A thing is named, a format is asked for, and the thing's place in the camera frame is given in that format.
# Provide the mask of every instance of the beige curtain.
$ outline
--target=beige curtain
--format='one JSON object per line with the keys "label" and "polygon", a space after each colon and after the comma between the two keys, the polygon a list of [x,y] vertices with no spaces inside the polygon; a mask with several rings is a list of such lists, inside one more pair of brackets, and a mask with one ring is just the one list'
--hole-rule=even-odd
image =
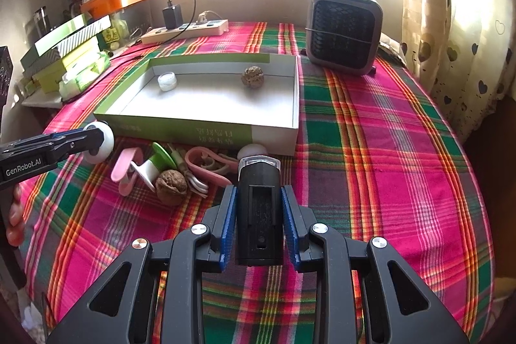
{"label": "beige curtain", "polygon": [[403,0],[408,69],[461,141],[511,87],[515,12],[514,0]]}

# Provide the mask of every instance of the white sphere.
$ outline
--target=white sphere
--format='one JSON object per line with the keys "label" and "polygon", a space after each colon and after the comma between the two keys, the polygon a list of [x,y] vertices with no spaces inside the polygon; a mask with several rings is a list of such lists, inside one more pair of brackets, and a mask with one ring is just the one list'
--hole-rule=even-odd
{"label": "white sphere", "polygon": [[267,155],[267,149],[265,148],[265,146],[259,145],[257,143],[251,143],[250,145],[246,145],[242,149],[240,149],[237,155],[237,159],[240,160],[242,158],[257,156],[260,154]]}
{"label": "white sphere", "polygon": [[113,131],[106,123],[92,122],[88,124],[84,130],[90,127],[96,127],[102,130],[102,133],[104,133],[104,141],[102,142],[101,146],[99,147],[99,151],[96,154],[91,154],[91,151],[83,152],[86,162],[96,165],[98,163],[104,162],[111,154],[111,152],[113,152],[114,135]]}

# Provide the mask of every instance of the table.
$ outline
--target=table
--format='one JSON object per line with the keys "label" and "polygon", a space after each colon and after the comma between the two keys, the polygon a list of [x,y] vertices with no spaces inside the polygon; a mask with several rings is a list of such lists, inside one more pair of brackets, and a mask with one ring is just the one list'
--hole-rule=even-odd
{"label": "table", "polygon": [[[127,53],[296,55],[299,136],[295,156],[281,157],[282,182],[292,184],[298,202],[310,206],[319,222],[359,240],[387,238],[471,342],[478,342],[491,307],[493,252],[482,198],[460,144],[405,69],[378,58],[374,77],[337,74],[298,56],[304,36],[288,24],[231,23],[220,37],[135,46]],[[63,107],[47,132],[91,121],[95,106],[137,63],[114,61],[109,78]],[[148,141],[118,138],[114,158],[103,164],[71,156],[22,185],[27,291],[37,303],[46,293],[58,320],[134,238],[173,238],[220,203],[222,190],[214,186],[207,199],[189,195],[174,209],[143,183],[121,197],[109,174],[120,151],[134,146],[150,152]],[[206,275],[203,284],[207,343],[311,342],[314,275],[297,274],[288,263],[230,263],[224,275]]]}

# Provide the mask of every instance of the space heater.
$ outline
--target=space heater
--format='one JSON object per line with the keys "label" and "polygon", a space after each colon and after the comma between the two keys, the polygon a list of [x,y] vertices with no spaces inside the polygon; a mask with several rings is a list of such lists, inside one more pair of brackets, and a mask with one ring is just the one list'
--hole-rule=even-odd
{"label": "space heater", "polygon": [[364,75],[380,43],[383,11],[375,0],[312,0],[306,55],[314,64]]}

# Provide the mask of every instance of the power strip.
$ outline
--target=power strip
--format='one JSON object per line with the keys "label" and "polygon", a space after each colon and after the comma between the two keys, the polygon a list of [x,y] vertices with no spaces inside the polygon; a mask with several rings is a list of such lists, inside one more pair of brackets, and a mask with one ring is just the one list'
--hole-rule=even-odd
{"label": "power strip", "polygon": [[[176,36],[177,34],[181,33],[181,31],[183,31],[187,27],[187,25],[188,24],[183,24],[179,28],[174,28],[173,30],[167,30],[165,27],[156,28],[143,35],[141,37],[141,42],[143,44],[164,43]],[[183,32],[175,39],[181,40],[183,38],[222,35],[224,31],[227,31],[228,29],[229,25],[227,19],[207,21],[203,24],[192,23],[192,25],[190,25],[185,32]]]}

